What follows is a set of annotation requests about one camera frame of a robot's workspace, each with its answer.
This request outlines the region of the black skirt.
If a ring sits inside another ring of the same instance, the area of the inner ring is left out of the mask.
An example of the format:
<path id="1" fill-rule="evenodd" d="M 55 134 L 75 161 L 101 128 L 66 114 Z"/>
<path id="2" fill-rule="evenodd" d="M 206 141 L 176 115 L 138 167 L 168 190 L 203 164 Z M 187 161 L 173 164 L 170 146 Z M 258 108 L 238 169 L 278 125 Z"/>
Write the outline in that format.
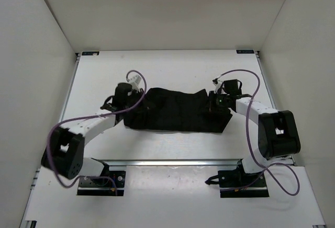
<path id="1" fill-rule="evenodd" d="M 217 109 L 205 89 L 194 94 L 151 88 L 143 101 L 124 116 L 135 130 L 222 133 L 231 111 Z"/>

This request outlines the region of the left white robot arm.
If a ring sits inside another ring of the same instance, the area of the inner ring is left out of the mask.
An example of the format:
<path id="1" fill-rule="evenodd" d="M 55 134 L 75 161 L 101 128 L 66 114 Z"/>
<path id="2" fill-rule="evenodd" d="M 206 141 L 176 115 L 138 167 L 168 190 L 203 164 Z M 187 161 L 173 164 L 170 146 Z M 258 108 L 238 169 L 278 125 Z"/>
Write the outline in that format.
<path id="1" fill-rule="evenodd" d="M 97 185 L 106 184 L 109 181 L 108 165 L 101 160 L 85 157 L 85 146 L 116 126 L 143 99 L 144 90 L 138 82 L 119 83 L 115 94 L 107 97 L 95 115 L 76 119 L 77 123 L 69 127 L 62 123 L 51 131 L 41 165 L 67 179 L 82 176 L 91 178 Z"/>

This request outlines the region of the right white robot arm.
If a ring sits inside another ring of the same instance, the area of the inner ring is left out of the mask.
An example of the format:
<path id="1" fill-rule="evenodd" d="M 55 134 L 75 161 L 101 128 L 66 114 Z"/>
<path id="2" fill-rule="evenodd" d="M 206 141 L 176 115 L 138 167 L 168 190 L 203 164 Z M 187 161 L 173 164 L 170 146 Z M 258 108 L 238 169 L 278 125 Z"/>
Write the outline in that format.
<path id="1" fill-rule="evenodd" d="M 231 110 L 246 117 L 258 126 L 258 148 L 243 158 L 241 169 L 234 174 L 235 182 L 247 186 L 253 174 L 259 173 L 279 157 L 300 152 L 301 144 L 291 111 L 279 111 L 252 100 L 251 95 L 242 93 L 242 83 L 237 79 L 221 81 L 214 79 L 215 90 L 209 92 L 209 110 L 228 113 Z"/>

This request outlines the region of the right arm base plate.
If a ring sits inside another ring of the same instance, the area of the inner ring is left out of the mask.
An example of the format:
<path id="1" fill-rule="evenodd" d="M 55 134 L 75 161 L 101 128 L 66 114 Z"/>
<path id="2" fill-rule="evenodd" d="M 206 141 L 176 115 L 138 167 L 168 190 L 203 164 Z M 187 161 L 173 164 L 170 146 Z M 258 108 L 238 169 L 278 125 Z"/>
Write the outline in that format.
<path id="1" fill-rule="evenodd" d="M 269 191 L 262 173 L 247 174 L 241 167 L 219 170 L 205 184 L 218 185 L 220 198 L 268 198 Z"/>

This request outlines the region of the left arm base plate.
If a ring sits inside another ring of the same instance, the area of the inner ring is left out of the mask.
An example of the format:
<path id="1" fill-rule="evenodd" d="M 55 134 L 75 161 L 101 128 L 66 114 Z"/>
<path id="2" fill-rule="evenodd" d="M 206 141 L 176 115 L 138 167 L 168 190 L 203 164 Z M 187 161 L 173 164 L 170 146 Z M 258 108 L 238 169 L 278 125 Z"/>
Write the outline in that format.
<path id="1" fill-rule="evenodd" d="M 80 179 L 77 188 L 78 196 L 122 197 L 125 192 L 126 171 L 110 170 L 109 179 Z"/>

